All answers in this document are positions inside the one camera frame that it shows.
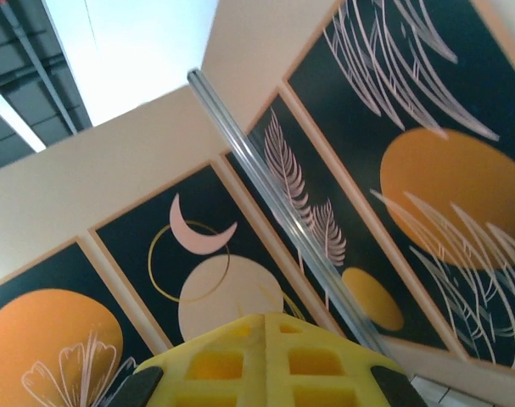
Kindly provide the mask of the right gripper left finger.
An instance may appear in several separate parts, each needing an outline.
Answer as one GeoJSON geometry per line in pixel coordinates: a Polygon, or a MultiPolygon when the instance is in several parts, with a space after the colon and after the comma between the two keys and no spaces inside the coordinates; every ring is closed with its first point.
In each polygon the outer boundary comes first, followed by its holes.
{"type": "Polygon", "coordinates": [[[144,361],[162,372],[148,406],[266,405],[265,316],[247,315],[144,361]]]}

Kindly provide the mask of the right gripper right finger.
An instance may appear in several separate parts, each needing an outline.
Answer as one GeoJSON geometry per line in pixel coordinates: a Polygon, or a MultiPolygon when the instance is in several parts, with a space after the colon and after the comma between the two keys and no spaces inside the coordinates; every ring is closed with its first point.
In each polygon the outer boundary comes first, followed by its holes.
{"type": "Polygon", "coordinates": [[[265,315],[268,406],[424,406],[392,359],[286,314],[265,315]]]}

